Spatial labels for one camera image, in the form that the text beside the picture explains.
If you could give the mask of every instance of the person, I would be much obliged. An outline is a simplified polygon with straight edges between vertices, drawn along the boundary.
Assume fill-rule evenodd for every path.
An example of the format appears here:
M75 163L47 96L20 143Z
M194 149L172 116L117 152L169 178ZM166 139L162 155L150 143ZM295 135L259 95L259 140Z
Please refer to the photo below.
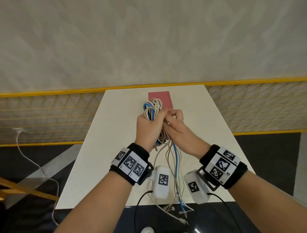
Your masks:
M210 148L184 124L181 110L162 109L154 121L142 114L136 128L135 144L148 153L162 128L186 154L201 159ZM109 171L55 232L113 232L131 189L126 179ZM244 173L228 191L261 232L307 232L307 209L254 173Z

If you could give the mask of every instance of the person's right arm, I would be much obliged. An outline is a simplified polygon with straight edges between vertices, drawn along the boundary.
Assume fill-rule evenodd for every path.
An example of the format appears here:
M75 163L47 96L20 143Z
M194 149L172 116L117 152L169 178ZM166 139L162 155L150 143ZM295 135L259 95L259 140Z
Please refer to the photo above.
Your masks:
M198 159L207 153L210 145L184 124L181 110L170 111L165 121L164 130L183 152ZM247 171L228 191L261 232L307 232L307 208L254 173Z

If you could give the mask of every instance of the wristband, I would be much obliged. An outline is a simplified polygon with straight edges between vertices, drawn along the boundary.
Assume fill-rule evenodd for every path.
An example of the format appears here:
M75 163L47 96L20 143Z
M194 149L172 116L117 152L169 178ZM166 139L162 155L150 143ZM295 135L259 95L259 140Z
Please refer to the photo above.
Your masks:
M200 163L203 165L201 170L205 173L204 177L207 179L209 177L209 181L216 186L214 190L219 185L225 189L231 188L248 170L238 156L217 145L210 147L209 151L200 159Z
M116 172L131 185L142 184L153 171L148 158L149 153L143 147L132 143L113 159L109 171Z

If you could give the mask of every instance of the gray floor stripe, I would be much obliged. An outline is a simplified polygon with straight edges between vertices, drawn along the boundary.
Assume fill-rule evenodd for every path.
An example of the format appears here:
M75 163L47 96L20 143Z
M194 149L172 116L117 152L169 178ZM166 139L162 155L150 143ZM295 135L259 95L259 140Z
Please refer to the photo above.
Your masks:
M64 151L62 154L55 157L53 160L42 166L42 169L44 170L45 174L48 177L52 177L55 174L57 174L60 170L65 168L68 164L70 164L72 161L74 161L78 153L81 149L82 145L73 145L68 150ZM43 184L47 179L45 178L44 174L40 169L33 172L31 175L23 179L18 184L31 188L36 189L38 186ZM18 201L20 201L23 197L25 197L26 194L12 194L8 196L5 199L5 206L6 208L10 208L14 204L16 204Z
M301 134L293 196L307 205L307 133Z

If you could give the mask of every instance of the black floor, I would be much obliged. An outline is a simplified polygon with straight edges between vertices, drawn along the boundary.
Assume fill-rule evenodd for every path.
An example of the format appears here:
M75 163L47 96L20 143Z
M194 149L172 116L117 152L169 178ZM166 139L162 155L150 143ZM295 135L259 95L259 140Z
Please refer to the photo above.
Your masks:
M271 134L236 136L256 174L288 194L293 194L300 134ZM70 146L28 147L26 155L42 166ZM66 183L73 163L53 178L60 182L60 190ZM26 164L17 148L0 148L0 176L18 182L37 168ZM56 186L48 181L39 190L55 193ZM258 232L235 202L227 202L242 232ZM53 232L56 226L51 220L54 202L26 196L5 213L2 232ZM239 232L233 218L222 203L191 204L195 212L188 213L189 226L179 223L156 206L140 206L137 227L151 226L155 232ZM134 232L133 214L135 207L125 208L115 232ZM56 211L55 218L61 222L70 210Z

